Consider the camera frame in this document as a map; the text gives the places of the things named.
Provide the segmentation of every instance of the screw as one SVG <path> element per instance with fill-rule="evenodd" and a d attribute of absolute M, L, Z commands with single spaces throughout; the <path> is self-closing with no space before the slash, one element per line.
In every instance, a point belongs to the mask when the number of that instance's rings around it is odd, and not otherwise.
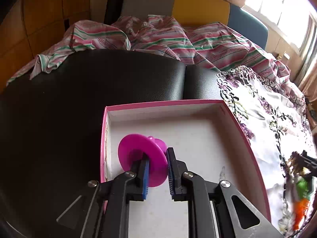
<path fill-rule="evenodd" d="M 129 178 L 132 178 L 132 177 L 135 176 L 135 173 L 132 172 L 132 171 L 127 171 L 127 172 L 125 172 L 124 174 L 125 174 L 126 177 L 129 177 Z"/>
<path fill-rule="evenodd" d="M 227 180 L 222 180 L 222 181 L 220 182 L 220 185 L 221 185 L 222 187 L 224 187 L 224 188 L 229 188 L 230 185 L 231 185 L 231 183 L 230 183 L 229 181 L 227 181 Z"/>
<path fill-rule="evenodd" d="M 185 178 L 191 178 L 193 176 L 194 176 L 194 174 L 192 172 L 183 172 L 183 177 L 185 177 Z"/>
<path fill-rule="evenodd" d="M 97 184 L 98 184 L 97 181 L 92 180 L 92 181 L 89 181 L 87 185 L 88 185 L 88 187 L 90 187 L 90 188 L 94 188 L 94 187 L 97 186 Z"/>

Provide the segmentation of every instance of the box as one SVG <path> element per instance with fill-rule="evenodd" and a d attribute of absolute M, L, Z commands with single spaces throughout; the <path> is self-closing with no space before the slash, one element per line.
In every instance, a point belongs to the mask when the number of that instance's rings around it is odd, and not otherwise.
<path fill-rule="evenodd" d="M 218 183 L 226 179 L 270 221 L 264 182 L 240 125 L 221 100 L 146 102 L 105 108 L 100 180 L 123 173 L 118 145 L 131 133 L 153 136 L 173 147 L 189 171 Z M 143 202 L 130 202 L 129 238 L 188 237 L 187 202 L 174 202 L 168 180 L 149 188 Z"/>

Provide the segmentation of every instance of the striped blanket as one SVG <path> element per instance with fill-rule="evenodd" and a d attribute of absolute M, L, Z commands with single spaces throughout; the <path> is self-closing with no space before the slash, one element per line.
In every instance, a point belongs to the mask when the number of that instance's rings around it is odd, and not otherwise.
<path fill-rule="evenodd" d="M 289 81 L 289 69 L 241 34 L 221 23 L 198 28 L 182 28 L 172 17 L 149 15 L 147 20 L 120 17 L 113 25 L 89 20 L 73 24 L 63 39 L 10 78 L 8 83 L 33 71 L 57 69 L 68 55 L 87 49 L 124 49 L 175 58 L 184 64 L 196 64 L 216 71 L 227 71 L 240 65 L 252 68 L 261 77 L 274 82 L 280 93 L 303 105 L 303 95 Z"/>

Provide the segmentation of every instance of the green object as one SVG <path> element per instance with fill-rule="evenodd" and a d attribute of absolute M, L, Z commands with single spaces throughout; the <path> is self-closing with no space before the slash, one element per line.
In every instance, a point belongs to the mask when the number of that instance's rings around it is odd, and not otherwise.
<path fill-rule="evenodd" d="M 303 198 L 306 198 L 308 200 L 310 199 L 310 193 L 309 193 L 309 189 L 308 189 L 308 182 L 304 178 L 301 178 L 296 183 L 296 191 L 297 191 L 297 194 L 298 194 L 300 200 L 302 200 Z"/>

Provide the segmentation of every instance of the pink suction cup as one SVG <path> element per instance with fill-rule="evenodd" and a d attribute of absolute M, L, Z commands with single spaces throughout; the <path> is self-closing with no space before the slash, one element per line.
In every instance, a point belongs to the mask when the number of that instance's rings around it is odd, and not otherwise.
<path fill-rule="evenodd" d="M 129 171 L 134 161 L 140 160 L 143 153 L 147 154 L 150 160 L 149 187 L 156 187 L 167 177 L 166 149 L 166 144 L 160 139 L 129 134 L 119 143 L 118 157 L 123 170 Z"/>

